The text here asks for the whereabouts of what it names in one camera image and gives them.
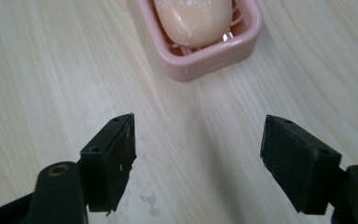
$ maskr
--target wooden table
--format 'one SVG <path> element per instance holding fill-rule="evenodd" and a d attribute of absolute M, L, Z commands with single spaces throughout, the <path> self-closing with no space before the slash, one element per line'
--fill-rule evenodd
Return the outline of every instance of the wooden table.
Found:
<path fill-rule="evenodd" d="M 259 151 L 271 114 L 358 164 L 358 0 L 258 3 L 252 56 L 178 83 L 152 70 L 125 0 L 0 0 L 0 205 L 133 112 L 129 185 L 90 223 L 329 223 L 331 206 L 296 213 Z"/>

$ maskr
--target pink soap dish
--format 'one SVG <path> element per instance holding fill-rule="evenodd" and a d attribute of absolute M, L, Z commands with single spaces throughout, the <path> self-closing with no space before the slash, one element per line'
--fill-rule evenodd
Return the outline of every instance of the pink soap dish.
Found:
<path fill-rule="evenodd" d="M 153 72 L 162 72 L 180 82 L 191 81 L 249 57 L 263 24 L 256 0 L 232 0 L 232 23 L 221 40 L 207 47 L 190 49 L 170 40 L 153 0 L 130 0 L 128 4 Z"/>

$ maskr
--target table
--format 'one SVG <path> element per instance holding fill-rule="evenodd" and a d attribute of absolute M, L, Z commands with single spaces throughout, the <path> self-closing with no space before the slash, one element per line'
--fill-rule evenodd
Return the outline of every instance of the table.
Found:
<path fill-rule="evenodd" d="M 331 206 L 296 213 L 259 151 L 271 114 L 358 164 L 358 1 L 258 4 L 251 57 L 179 83 L 152 70 L 125 0 L 0 0 L 0 205 L 132 112 L 131 179 L 90 223 L 329 223 Z"/>

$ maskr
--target beige soap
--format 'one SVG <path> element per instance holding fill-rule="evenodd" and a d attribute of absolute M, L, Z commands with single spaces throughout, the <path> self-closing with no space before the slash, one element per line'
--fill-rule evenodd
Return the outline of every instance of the beige soap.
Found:
<path fill-rule="evenodd" d="M 154 0 L 172 41 L 191 48 L 213 44 L 231 24 L 231 0 Z"/>

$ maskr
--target soap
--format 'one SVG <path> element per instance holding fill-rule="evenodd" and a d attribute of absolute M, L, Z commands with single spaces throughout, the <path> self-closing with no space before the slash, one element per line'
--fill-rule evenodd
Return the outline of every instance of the soap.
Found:
<path fill-rule="evenodd" d="M 168 37 L 190 48 L 217 42 L 232 19 L 231 0 L 154 0 Z"/>

